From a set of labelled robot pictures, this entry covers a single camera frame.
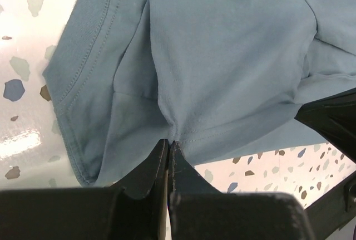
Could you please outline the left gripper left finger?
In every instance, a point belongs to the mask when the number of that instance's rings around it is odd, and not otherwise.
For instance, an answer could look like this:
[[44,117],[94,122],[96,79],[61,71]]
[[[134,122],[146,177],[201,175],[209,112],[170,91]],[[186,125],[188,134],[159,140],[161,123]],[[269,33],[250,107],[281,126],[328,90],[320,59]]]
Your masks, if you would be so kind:
[[1,191],[2,239],[164,239],[169,144],[104,188]]

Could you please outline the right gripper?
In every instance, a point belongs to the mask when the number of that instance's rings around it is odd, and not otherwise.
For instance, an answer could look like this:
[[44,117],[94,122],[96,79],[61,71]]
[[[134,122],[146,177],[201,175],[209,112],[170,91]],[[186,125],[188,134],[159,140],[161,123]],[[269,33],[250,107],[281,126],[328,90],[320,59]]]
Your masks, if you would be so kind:
[[[295,120],[355,161],[355,90],[304,104]],[[306,208],[316,237],[329,237],[355,218],[355,173]]]

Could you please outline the blue t-shirt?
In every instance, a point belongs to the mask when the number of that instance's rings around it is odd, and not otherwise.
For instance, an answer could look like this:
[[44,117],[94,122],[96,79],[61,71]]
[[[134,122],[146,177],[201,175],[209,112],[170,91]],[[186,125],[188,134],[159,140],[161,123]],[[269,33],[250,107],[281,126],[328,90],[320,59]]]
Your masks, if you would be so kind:
[[320,144],[295,115],[355,87],[355,0],[77,0],[43,75],[84,187],[160,139],[192,165]]

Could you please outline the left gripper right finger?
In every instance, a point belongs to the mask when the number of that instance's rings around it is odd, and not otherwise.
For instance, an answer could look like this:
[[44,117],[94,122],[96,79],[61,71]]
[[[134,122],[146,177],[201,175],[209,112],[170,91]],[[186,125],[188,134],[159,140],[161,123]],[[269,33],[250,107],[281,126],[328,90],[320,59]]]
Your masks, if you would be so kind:
[[314,239],[303,207],[286,193],[222,193],[185,159],[169,154],[169,216],[173,239]]

